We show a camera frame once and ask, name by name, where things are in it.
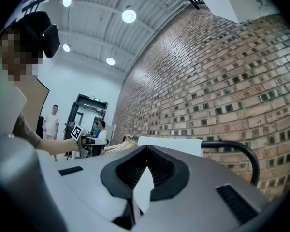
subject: white ceiling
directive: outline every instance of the white ceiling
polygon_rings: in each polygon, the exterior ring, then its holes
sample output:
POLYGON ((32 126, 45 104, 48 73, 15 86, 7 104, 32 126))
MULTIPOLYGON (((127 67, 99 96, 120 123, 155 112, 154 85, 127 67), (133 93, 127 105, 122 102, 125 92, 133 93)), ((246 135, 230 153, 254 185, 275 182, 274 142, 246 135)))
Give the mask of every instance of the white ceiling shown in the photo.
POLYGON ((71 51, 61 51, 123 81, 150 41, 188 5, 187 0, 73 0, 59 24, 61 45, 69 44, 71 51), (137 14, 130 24, 121 18, 128 5, 137 14), (115 59, 114 66, 106 64, 107 57, 115 59))

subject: wooden panel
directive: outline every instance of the wooden panel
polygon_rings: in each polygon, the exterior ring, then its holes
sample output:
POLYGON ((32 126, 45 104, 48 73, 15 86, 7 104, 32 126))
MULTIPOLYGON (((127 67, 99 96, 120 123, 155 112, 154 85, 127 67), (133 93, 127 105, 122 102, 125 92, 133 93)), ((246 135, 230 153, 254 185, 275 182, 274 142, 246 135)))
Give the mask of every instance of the wooden panel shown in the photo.
POLYGON ((26 76, 25 80, 15 82, 15 85, 27 98, 27 103, 23 109, 23 115, 30 127, 36 131, 49 89, 33 76, 26 76))

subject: ceiling beam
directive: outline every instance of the ceiling beam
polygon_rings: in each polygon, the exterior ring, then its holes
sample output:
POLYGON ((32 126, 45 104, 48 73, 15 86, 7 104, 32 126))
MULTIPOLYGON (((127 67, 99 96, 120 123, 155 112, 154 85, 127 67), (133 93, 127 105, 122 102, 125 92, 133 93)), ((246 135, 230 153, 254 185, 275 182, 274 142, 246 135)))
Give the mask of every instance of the ceiling beam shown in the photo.
MULTIPOLYGON (((75 4, 80 4, 80 5, 86 5, 86 6, 91 6, 91 7, 95 7, 95 8, 98 8, 98 9, 103 9, 103 10, 107 10, 109 12, 112 12, 112 13, 115 13, 115 14, 118 14, 121 16, 122 12, 121 10, 118 10, 118 9, 115 9, 113 7, 109 7, 107 5, 103 5, 103 4, 99 4, 99 3, 95 3, 95 2, 86 2, 86 1, 77 1, 77 0, 73 0, 73 3, 75 4)), ((148 30, 149 32, 153 33, 155 30, 150 27, 149 25, 147 25, 145 22, 141 21, 140 19, 136 18, 135 22, 145 28, 146 30, 148 30)))
POLYGON ((134 58, 135 55, 131 52, 128 52, 126 51, 125 49, 122 49, 120 48, 119 46, 116 46, 108 41, 105 41, 105 40, 102 40, 98 37, 95 37, 95 36, 92 36, 92 35, 87 35, 87 34, 84 34, 84 33, 78 33, 78 32, 73 32, 73 31, 68 31, 68 30, 60 30, 59 31, 59 34, 62 34, 62 35, 69 35, 69 36, 73 36, 73 37, 81 37, 81 38, 84 38, 84 39, 87 39, 89 41, 92 41, 92 42, 95 42, 95 43, 98 43, 98 44, 101 44, 109 49, 113 49, 121 54, 124 54, 126 55, 127 57, 129 58, 134 58))
POLYGON ((128 77, 130 71, 132 70, 134 64, 136 63, 139 56, 143 53, 143 51, 146 49, 146 47, 150 44, 150 42, 154 39, 154 37, 159 33, 159 31, 169 22, 171 21, 177 14, 179 14, 183 9, 185 9, 188 5, 191 3, 188 2, 182 2, 179 4, 179 6, 174 9, 169 15, 157 26, 156 32, 151 34, 151 36, 147 39, 147 41, 144 43, 144 45, 141 47, 139 52, 136 54, 134 60, 131 62, 128 70, 125 73, 125 80, 128 77))
POLYGON ((76 52, 69 52, 66 53, 62 51, 62 56, 66 61, 79 63, 84 66, 88 66, 90 69, 101 72, 105 74, 106 76, 111 76, 112 78, 115 78, 117 80, 123 81, 124 79, 124 73, 113 66, 110 66, 106 63, 100 62, 98 60, 95 60, 93 58, 90 58, 85 55, 78 54, 76 52))

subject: curved black handle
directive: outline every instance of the curved black handle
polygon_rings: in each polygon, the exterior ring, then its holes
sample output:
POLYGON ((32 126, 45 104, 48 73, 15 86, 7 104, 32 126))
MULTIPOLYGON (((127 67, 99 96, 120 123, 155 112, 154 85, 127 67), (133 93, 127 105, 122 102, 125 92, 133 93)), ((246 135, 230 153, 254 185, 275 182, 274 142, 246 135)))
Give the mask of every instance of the curved black handle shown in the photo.
POLYGON ((259 162, 256 156, 252 153, 252 151, 248 147, 234 141, 202 141, 201 143, 201 148, 223 148, 223 147, 238 149, 242 151, 246 156, 248 156, 252 165, 252 177, 250 182, 251 184, 256 186, 259 181, 260 174, 259 162))

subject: doorway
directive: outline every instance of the doorway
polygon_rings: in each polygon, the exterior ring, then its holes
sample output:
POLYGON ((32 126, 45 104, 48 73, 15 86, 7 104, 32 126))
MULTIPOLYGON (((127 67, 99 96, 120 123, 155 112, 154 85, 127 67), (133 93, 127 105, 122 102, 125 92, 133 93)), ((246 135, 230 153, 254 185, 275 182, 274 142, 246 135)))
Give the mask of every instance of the doorway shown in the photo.
POLYGON ((83 116, 84 116, 83 113, 80 113, 80 112, 76 113, 75 120, 74 120, 76 125, 79 125, 79 126, 81 125, 83 116))

